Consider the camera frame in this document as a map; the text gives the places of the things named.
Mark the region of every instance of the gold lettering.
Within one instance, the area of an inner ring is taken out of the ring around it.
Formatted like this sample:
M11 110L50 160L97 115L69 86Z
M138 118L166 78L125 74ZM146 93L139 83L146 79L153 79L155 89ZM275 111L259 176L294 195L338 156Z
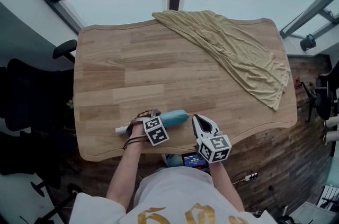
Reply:
M230 216L228 217L228 220L230 224L248 224L248 222L245 219L240 218L240 217Z
M157 221L160 224L170 224L170 222L160 214L157 214L155 212L159 212L161 210L164 210L166 207L163 208L149 208L145 210L144 212L141 212L138 214L138 224L146 224L147 219L152 219L154 221ZM152 213L150 216L146 217L146 213Z
M208 223L215 224L216 217L214 209L211 206L201 206L200 204L196 203L189 211L185 213L186 223L187 224L197 224L194 220L192 211L194 209L200 210L198 213L198 224L205 224L205 213L207 214Z

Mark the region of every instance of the bracelet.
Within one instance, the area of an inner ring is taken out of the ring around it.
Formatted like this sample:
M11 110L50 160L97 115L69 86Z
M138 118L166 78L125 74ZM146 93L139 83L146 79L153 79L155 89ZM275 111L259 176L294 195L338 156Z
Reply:
M146 142L146 140L136 140L136 139L139 139L139 138L144 138L144 137L147 137L147 135L141 135L141 136L138 136L138 137L132 137L132 138L129 138L126 140L125 144L123 145L122 149L123 150L126 150L127 146L132 144L132 143L136 143L136 142Z

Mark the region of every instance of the cable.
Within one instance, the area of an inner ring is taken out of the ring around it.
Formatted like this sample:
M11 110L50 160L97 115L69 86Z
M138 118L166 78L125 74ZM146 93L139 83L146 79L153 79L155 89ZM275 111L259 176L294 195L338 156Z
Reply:
M238 189L238 185L239 185L239 183L242 181L242 180L244 180L245 179L245 177L246 177L246 175L245 176L243 176L238 182L237 182L237 185L235 186L235 189Z
M240 183L240 182L242 182L242 181L245 181L247 176L248 176L248 175L246 175L246 176L244 176L244 177L241 177L241 179L240 179L239 181L237 181L237 182L235 182L235 183L232 183L232 184L234 185L234 184Z
M251 174L255 173L255 172L254 172L253 170L251 170L251 169L245 169L245 170L239 172L237 175L233 176L232 179L231 179L231 181L232 181L235 177L238 177L241 173L244 173L244 172L247 172L247 171L251 172Z

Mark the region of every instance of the white t-shirt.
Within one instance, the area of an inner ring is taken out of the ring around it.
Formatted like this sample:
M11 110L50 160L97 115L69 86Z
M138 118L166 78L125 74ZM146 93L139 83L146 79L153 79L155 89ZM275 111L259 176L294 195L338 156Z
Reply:
M126 214L115 201L80 193L69 223L276 223L267 212L258 219L248 212L239 213L214 188L210 175L190 167L166 168L144 178L134 206Z

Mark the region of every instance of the hand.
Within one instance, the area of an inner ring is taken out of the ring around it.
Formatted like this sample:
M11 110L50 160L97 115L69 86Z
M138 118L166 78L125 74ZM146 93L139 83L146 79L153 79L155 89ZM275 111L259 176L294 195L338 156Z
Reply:
M138 123L133 126L131 137L139 137L145 134L144 124Z

